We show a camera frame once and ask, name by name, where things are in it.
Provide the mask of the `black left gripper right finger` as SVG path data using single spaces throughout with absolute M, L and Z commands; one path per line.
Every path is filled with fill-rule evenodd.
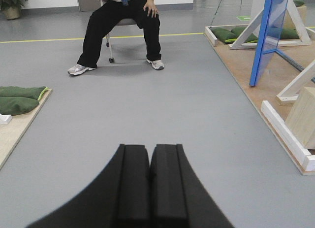
M 231 228 L 192 169 L 181 144 L 158 144 L 151 160 L 153 228 Z

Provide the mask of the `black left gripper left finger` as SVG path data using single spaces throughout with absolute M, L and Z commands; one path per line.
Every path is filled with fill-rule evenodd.
M 144 145 L 121 144 L 99 175 L 30 228 L 148 228 L 149 159 Z

